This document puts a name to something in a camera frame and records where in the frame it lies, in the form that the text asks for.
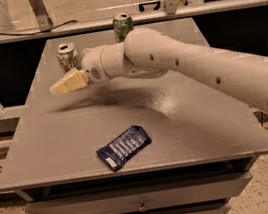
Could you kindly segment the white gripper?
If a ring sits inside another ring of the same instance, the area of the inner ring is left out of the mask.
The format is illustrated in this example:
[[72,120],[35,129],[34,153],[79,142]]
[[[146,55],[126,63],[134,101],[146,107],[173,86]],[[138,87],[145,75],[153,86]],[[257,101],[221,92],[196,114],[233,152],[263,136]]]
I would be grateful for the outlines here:
[[95,83],[108,81],[109,76],[106,74],[101,62],[103,50],[103,46],[84,49],[81,62],[83,70],[77,68],[70,69],[69,72],[65,73],[64,77],[52,85],[49,89],[51,94],[60,96],[85,88],[89,84],[89,80]]

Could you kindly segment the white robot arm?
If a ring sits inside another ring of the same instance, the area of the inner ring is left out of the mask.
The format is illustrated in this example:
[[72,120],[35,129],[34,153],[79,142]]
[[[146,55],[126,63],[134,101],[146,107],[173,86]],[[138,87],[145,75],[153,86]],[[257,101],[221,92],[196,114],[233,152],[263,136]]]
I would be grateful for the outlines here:
[[81,63],[49,91],[60,96],[91,82],[148,79],[171,70],[268,114],[268,56],[188,44],[144,27],[117,44],[85,49]]

